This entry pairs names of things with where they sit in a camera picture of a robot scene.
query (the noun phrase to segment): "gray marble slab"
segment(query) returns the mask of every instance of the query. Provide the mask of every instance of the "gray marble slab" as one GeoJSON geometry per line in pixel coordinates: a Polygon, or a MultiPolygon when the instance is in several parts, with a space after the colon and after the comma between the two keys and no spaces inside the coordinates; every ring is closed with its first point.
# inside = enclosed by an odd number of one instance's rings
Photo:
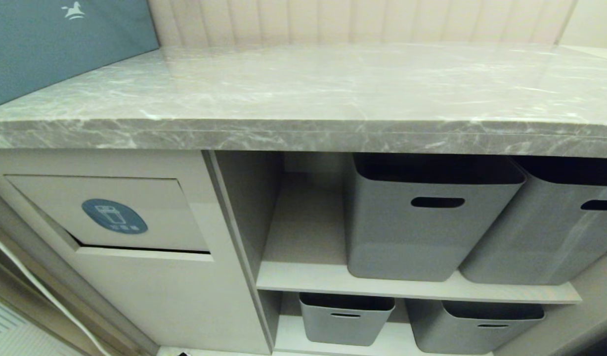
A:
{"type": "Polygon", "coordinates": [[[0,148],[607,157],[607,59],[532,44],[164,48],[3,104],[0,148]]]}

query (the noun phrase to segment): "white shelf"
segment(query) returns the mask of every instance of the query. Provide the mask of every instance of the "white shelf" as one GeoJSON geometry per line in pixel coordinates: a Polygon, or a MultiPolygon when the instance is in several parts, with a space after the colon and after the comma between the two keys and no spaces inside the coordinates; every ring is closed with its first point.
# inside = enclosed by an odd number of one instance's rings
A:
{"type": "Polygon", "coordinates": [[[357,278],[347,270],[341,194],[288,174],[260,267],[258,289],[397,298],[577,304],[570,283],[516,286],[470,282],[456,271],[444,282],[357,278]]]}
{"type": "Polygon", "coordinates": [[[305,335],[304,319],[296,293],[284,295],[275,351],[337,356],[446,356],[428,354],[418,349],[405,304],[399,301],[396,301],[396,309],[371,346],[311,342],[305,335]]]}

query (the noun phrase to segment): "bin handle hole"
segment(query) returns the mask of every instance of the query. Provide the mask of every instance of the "bin handle hole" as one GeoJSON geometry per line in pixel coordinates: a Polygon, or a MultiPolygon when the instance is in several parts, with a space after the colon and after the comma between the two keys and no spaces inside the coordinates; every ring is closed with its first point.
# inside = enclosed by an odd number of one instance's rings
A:
{"type": "Polygon", "coordinates": [[[418,208],[458,208],[464,202],[463,198],[434,198],[431,196],[419,196],[411,201],[411,205],[418,208]]]}
{"type": "Polygon", "coordinates": [[[344,314],[344,313],[331,313],[333,317],[342,317],[342,318],[360,318],[360,315],[357,314],[344,314]]]}
{"type": "Polygon", "coordinates": [[[480,324],[477,327],[509,327],[507,324],[480,324]]]}
{"type": "Polygon", "coordinates": [[[607,211],[607,200],[590,200],[582,204],[581,209],[607,211]]]}

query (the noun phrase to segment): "paneled wall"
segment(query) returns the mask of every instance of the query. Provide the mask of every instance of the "paneled wall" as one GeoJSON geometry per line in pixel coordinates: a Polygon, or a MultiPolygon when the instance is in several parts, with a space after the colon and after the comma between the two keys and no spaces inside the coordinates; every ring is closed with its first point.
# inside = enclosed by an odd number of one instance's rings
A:
{"type": "Polygon", "coordinates": [[[555,43],[575,0],[149,0],[161,45],[555,43]]]}

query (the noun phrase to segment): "blue circular sticker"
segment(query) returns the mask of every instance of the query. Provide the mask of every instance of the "blue circular sticker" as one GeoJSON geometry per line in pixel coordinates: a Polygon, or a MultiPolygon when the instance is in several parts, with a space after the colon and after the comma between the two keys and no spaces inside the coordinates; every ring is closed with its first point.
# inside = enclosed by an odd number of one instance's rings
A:
{"type": "Polygon", "coordinates": [[[82,203],[82,209],[95,223],[108,230],[131,235],[147,231],[139,214],[116,201],[91,199],[82,203]]]}

